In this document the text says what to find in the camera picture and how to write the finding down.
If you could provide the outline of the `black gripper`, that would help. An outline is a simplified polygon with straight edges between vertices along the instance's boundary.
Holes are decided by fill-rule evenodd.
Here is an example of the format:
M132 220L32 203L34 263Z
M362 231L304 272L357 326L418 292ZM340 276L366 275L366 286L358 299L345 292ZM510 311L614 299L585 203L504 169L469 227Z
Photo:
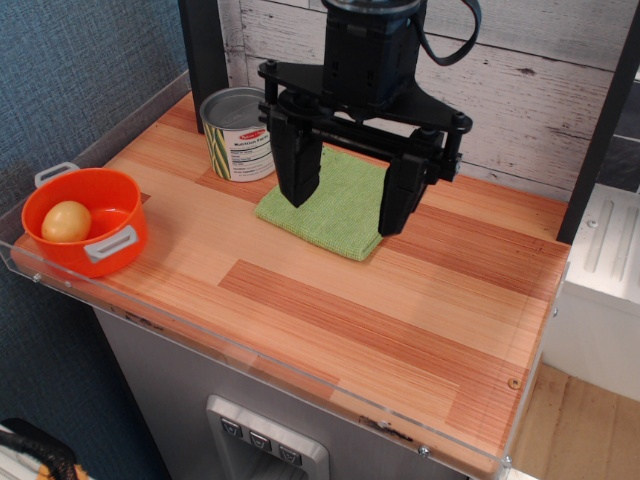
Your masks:
M472 127L463 112L433 98L415 79L421 51L450 66L473 47L437 56L423 9L330 9L321 64L267 60L260 107L270 133L279 188L300 207L319 185L322 143L390 162L378 232L398 235L428 183L459 171L459 147Z

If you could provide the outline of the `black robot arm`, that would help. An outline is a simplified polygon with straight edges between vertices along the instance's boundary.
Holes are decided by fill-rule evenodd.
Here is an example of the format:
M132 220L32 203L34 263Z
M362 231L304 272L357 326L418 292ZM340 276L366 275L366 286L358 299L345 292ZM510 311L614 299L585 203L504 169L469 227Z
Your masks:
M439 66L464 58L471 36L447 57L424 33L424 1L327 1L320 65L268 60L261 121L270 133L279 187L295 207L320 184L324 143L388 162L379 212L383 236L402 232L426 188L459 170L461 139L473 125L415 79L419 53Z

